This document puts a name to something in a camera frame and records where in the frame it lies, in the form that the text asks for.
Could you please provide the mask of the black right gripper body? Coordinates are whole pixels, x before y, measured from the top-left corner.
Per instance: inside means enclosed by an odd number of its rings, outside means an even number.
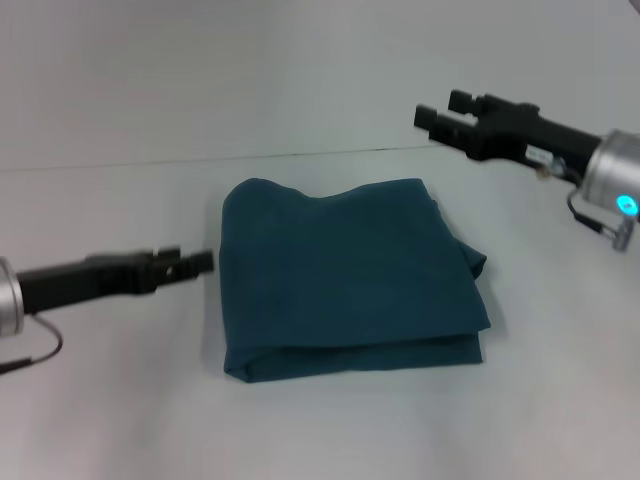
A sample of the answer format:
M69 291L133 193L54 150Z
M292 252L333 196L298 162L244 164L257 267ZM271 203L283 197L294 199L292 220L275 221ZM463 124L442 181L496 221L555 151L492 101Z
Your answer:
M596 135L558 124L539 114L533 104L513 103L491 95L477 96L470 109L472 129L469 157L476 161L511 160L523 165L529 146L562 158L583 175L600 145Z

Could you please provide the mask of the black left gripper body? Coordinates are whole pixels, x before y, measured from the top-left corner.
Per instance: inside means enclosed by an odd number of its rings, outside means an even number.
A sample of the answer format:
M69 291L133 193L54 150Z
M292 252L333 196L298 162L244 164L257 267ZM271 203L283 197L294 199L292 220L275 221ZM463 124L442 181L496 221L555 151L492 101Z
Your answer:
M14 281L14 310L32 315L103 297L152 293L158 260L153 251L102 254L20 271Z

